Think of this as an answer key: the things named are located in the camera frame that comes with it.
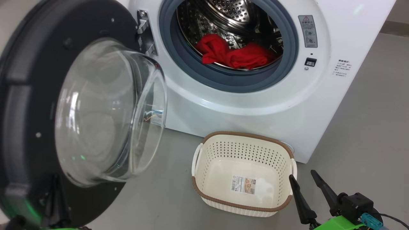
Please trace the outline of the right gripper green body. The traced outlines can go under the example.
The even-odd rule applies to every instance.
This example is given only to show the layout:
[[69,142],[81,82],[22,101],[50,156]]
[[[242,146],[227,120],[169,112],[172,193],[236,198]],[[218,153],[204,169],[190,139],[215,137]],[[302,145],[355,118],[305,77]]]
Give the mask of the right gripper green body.
[[312,224],[312,230],[383,230],[384,224],[373,216],[374,202],[361,193],[337,198],[339,215],[324,224]]

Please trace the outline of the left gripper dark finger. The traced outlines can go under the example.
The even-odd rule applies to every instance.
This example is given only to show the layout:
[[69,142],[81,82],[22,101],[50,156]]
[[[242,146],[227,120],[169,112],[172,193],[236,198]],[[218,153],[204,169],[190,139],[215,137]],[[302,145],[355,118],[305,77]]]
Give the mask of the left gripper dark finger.
[[70,211],[57,174],[51,178],[45,202],[45,226],[70,226]]

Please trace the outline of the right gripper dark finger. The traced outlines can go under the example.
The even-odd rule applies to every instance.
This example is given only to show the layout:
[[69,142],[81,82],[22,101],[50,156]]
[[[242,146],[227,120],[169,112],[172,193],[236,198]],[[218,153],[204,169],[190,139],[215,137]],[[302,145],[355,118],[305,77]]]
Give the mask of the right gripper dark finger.
[[304,225],[316,225],[317,214],[309,207],[308,203],[306,202],[305,198],[303,197],[300,191],[300,186],[297,180],[292,174],[289,175],[289,182],[293,192],[293,198],[295,200],[295,204],[297,207],[300,223]]
[[332,190],[332,188],[330,188],[330,186],[323,180],[323,178],[321,178],[316,170],[311,170],[311,175],[318,188],[320,188],[323,192],[323,195],[329,205],[329,212],[331,216],[339,216],[339,208],[337,202],[338,195]]

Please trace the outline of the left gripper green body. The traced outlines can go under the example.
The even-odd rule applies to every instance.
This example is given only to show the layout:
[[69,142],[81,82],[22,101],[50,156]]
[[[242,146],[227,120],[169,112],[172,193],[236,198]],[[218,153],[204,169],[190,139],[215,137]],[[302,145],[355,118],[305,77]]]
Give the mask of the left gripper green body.
[[[6,229],[7,230],[28,230],[28,227],[26,226],[27,224],[27,220],[26,218],[22,217],[22,216],[16,216],[14,218],[12,218],[11,220],[9,220],[6,223]],[[86,226],[81,227],[81,228],[55,228],[55,229],[51,229],[51,228],[38,228],[37,230],[91,230],[91,228],[88,228]]]

